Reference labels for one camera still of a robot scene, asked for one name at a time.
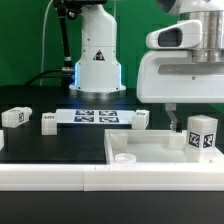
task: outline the white cube with marker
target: white cube with marker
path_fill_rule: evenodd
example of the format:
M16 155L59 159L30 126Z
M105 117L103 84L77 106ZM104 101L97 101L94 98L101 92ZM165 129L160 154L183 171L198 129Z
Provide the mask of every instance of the white cube with marker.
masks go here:
M42 135L57 135L57 119L55 113L43 113L41 120Z
M15 107L2 113L2 127L16 128L27 121L32 114L29 107Z
M185 153L190 161L209 161L214 157L218 120L204 115L188 118Z

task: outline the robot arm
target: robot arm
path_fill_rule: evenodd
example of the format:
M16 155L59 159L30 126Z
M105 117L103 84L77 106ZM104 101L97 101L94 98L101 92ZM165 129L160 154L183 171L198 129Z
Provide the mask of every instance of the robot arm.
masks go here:
M224 4L220 0L156 0L156 2L166 13L172 15L224 10Z

